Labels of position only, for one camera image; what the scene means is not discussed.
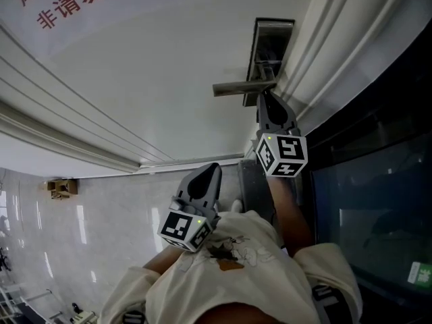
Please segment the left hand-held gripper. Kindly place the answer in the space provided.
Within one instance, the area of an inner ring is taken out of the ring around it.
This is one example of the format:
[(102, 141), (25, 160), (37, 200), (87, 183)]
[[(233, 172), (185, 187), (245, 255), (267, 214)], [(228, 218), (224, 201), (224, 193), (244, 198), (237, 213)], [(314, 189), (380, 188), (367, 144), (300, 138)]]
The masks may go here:
[(158, 235), (182, 250), (200, 250), (221, 219), (216, 202), (221, 178), (218, 163), (203, 165), (189, 173), (180, 182), (178, 198), (172, 198), (167, 212), (162, 215)]

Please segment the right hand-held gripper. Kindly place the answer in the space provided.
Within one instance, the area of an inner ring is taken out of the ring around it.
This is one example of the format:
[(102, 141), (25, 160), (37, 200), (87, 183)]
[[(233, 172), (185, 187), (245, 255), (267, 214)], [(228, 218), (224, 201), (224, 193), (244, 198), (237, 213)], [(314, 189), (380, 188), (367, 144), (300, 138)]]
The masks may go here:
[[(253, 149), (267, 177), (295, 178), (308, 163), (306, 138), (300, 135), (292, 108), (270, 90), (257, 101), (256, 143)], [(282, 130), (270, 132), (279, 126)]]

